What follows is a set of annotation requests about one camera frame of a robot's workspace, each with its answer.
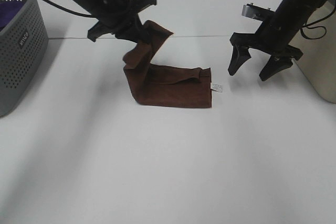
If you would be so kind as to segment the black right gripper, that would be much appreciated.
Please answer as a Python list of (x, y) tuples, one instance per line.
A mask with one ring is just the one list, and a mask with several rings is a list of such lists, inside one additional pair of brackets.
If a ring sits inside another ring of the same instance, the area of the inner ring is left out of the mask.
[(228, 73), (234, 75), (251, 58), (250, 48), (272, 55), (259, 74), (262, 81), (292, 67), (291, 58), (298, 60), (303, 55), (300, 49), (290, 45), (302, 25), (303, 19), (298, 15), (273, 15), (261, 21), (261, 25), (253, 34), (233, 33), (230, 38), (233, 53)]

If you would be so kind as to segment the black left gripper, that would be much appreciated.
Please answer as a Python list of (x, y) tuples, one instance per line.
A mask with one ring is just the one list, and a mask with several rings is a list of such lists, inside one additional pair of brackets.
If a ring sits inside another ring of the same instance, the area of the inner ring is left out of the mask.
[(95, 42), (102, 35), (112, 34), (117, 39), (149, 44), (151, 36), (141, 23), (139, 12), (156, 4), (157, 0), (128, 0), (125, 10), (99, 17), (88, 30), (87, 38)]

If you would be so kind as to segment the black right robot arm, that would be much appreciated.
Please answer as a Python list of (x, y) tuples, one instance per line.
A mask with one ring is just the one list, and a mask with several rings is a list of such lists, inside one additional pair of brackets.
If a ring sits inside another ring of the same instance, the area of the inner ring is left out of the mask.
[(297, 32), (309, 26), (309, 17), (328, 0), (282, 0), (275, 11), (253, 4), (243, 7), (242, 15), (261, 21), (253, 34), (233, 33), (233, 46), (228, 73), (233, 76), (251, 58), (249, 49), (257, 49), (270, 55), (259, 77), (265, 81), (280, 71), (292, 67), (292, 60), (299, 60), (303, 53), (289, 43)]

